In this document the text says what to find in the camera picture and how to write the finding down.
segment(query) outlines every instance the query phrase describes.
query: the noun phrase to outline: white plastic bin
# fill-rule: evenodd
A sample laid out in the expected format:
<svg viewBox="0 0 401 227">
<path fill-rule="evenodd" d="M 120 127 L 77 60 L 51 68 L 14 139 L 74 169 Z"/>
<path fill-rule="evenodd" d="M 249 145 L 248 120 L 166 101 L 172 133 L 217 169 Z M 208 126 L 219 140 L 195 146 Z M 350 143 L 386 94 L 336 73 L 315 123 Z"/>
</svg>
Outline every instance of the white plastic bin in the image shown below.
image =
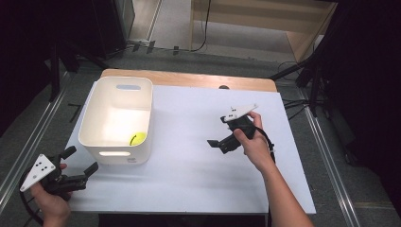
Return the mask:
<svg viewBox="0 0 401 227">
<path fill-rule="evenodd" d="M 142 164 L 150 155 L 153 85 L 149 79 L 99 79 L 88 101 L 79 142 L 101 164 Z"/>
</svg>

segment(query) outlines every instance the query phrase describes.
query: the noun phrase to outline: table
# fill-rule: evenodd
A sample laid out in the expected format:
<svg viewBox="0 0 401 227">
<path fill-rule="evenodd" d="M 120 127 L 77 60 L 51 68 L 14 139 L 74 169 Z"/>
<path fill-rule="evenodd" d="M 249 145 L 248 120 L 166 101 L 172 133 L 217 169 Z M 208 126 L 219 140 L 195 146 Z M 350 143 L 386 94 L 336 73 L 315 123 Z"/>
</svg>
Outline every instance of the table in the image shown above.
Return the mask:
<svg viewBox="0 0 401 227">
<path fill-rule="evenodd" d="M 102 73 L 102 77 L 112 76 L 145 77 L 153 81 L 155 114 L 151 120 L 154 124 L 152 153 L 149 160 L 140 166 L 100 165 L 87 183 L 87 188 L 75 192 L 70 200 L 73 211 L 268 213 L 261 175 L 248 158 L 240 150 L 224 155 L 219 149 L 210 148 L 206 142 L 207 139 L 222 139 L 230 134 L 219 120 L 229 111 L 230 102 L 242 100 L 249 103 L 264 98 L 256 111 L 267 119 L 274 118 L 269 125 L 264 122 L 264 127 L 279 150 L 276 152 L 277 165 L 305 211 L 316 213 L 281 97 L 271 80 L 136 70 L 105 70 Z M 207 88 L 220 85 L 243 90 Z M 263 92 L 246 91 L 252 87 Z M 82 116 L 67 144 L 67 147 L 74 145 L 78 150 L 66 160 L 69 166 L 65 170 L 67 175 L 78 174 L 94 161 L 78 142 Z"/>
<path fill-rule="evenodd" d="M 284 30 L 295 60 L 302 61 L 324 34 L 336 5 L 314 0 L 212 0 L 209 22 Z M 194 21 L 205 21 L 207 9 L 207 0 L 191 0 L 189 46 Z"/>
</svg>

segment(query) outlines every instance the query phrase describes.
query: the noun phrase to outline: yellow object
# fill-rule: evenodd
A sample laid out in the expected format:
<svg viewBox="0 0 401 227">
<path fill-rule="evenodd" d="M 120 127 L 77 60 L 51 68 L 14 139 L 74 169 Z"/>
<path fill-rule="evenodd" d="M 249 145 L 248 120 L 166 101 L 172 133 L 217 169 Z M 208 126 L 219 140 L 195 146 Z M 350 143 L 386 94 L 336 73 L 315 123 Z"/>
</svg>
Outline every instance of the yellow object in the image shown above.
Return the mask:
<svg viewBox="0 0 401 227">
<path fill-rule="evenodd" d="M 147 138 L 147 134 L 144 132 L 137 132 L 135 133 L 130 140 L 130 146 L 136 146 L 141 144 Z"/>
</svg>

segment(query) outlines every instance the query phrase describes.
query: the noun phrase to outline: white mounting plate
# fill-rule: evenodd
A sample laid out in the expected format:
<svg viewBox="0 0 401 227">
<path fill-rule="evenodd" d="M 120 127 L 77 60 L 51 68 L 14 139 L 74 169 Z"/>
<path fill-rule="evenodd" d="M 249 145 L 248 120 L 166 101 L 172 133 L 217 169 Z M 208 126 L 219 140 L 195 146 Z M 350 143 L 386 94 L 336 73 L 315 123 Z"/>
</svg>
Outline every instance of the white mounting plate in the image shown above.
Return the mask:
<svg viewBox="0 0 401 227">
<path fill-rule="evenodd" d="M 247 105 L 247 106 L 240 106 L 240 107 L 232 107 L 231 112 L 228 113 L 224 117 L 224 121 L 231 121 L 238 119 L 239 117 L 251 112 L 252 110 L 256 109 L 258 106 L 256 103 L 253 105 Z"/>
<path fill-rule="evenodd" d="M 27 191 L 33 184 L 43 179 L 55 169 L 56 167 L 53 165 L 53 163 L 50 162 L 45 155 L 40 154 L 32 169 L 30 169 L 30 172 L 21 186 L 20 191 Z"/>
</svg>

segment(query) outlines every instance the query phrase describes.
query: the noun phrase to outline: gray floor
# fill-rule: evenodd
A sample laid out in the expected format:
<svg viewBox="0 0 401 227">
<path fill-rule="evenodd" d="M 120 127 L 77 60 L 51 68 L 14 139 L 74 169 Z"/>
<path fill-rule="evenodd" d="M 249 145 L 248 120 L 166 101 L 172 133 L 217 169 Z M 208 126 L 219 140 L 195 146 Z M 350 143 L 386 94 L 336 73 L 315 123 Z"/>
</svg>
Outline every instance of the gray floor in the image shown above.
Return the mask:
<svg viewBox="0 0 401 227">
<path fill-rule="evenodd" d="M 162 6 L 166 6 L 168 2 L 177 3 L 177 1 L 165 0 Z M 160 13 L 161 15 L 162 13 L 168 15 L 162 9 Z M 156 25 L 153 33 L 153 38 L 157 41 L 156 43 L 160 44 L 160 40 L 171 41 L 172 38 L 162 39 L 163 37 L 167 37 L 167 35 L 158 26 Z M 277 35 L 276 37 L 280 37 L 280 32 L 272 31 L 270 35 L 274 34 Z M 208 50 L 211 49 L 210 46 L 213 47 L 214 45 L 213 39 L 210 39 L 210 41 L 212 44 L 208 45 Z M 288 50 L 288 43 L 283 41 L 283 39 L 278 39 L 277 42 L 280 42 L 281 47 L 275 49 L 275 54 L 268 55 L 267 58 L 258 57 L 260 55 L 254 54 L 252 47 L 248 47 L 250 49 L 249 54 L 245 54 L 241 56 L 242 58 L 239 58 L 238 47 L 235 46 L 235 43 L 228 42 L 229 44 L 227 45 L 232 45 L 233 48 L 221 46 L 214 49 L 213 52 L 203 54 L 182 52 L 178 56 L 173 56 L 171 52 L 162 50 L 153 50 L 151 54 L 146 54 L 145 48 L 141 48 L 137 52 L 128 50 L 119 53 L 114 58 L 106 61 L 106 63 L 111 67 L 122 69 L 148 69 L 266 78 L 277 72 L 280 62 L 292 61 L 292 57 L 288 54 L 290 52 Z M 77 74 L 68 74 L 71 81 L 66 87 L 65 97 L 61 101 L 43 137 L 40 139 L 38 146 L 34 149 L 33 157 L 36 157 L 39 153 L 52 155 L 64 148 L 77 120 L 73 119 L 70 122 L 76 108 L 68 104 L 83 104 L 93 82 L 101 74 L 101 70 L 90 62 L 82 61 L 81 65 Z M 291 63 L 286 63 L 280 67 L 280 70 L 290 65 Z M 294 85 L 293 81 L 296 77 L 297 74 L 294 73 L 285 79 L 276 81 L 282 98 L 301 98 L 300 90 Z M 3 137 L 0 138 L 0 156 L 2 157 L 0 160 L 0 181 L 2 183 L 7 179 L 14 161 L 20 155 L 26 141 L 40 120 L 48 104 L 47 99 L 49 98 L 49 94 L 50 89 L 47 87 L 32 101 L 31 105 L 15 120 Z M 295 114 L 300 108 L 302 107 L 289 109 L 288 116 Z M 401 220 L 395 213 L 377 176 L 367 168 L 349 166 L 345 162 L 343 148 L 334 128 L 330 121 L 324 117 L 322 110 L 319 109 L 317 113 L 317 120 L 330 148 L 330 154 L 344 182 L 346 192 L 356 209 L 360 223 L 359 226 L 401 226 Z M 317 146 L 306 114 L 307 109 L 304 109 L 292 118 L 289 123 L 300 152 L 306 179 L 310 185 L 312 198 L 317 209 L 317 214 L 312 215 L 311 218 L 316 226 L 347 226 L 346 218 L 339 204 L 339 197 L 334 190 L 330 175 L 323 163 L 321 151 Z M 23 226 L 28 219 L 28 215 L 18 198 L 17 189 L 12 189 L 12 192 L 0 215 L 0 222 L 2 226 Z M 31 222 L 29 226 L 36 226 L 36 224 Z M 74 213 L 71 217 L 70 226 L 97 226 L 97 215 Z"/>
</svg>

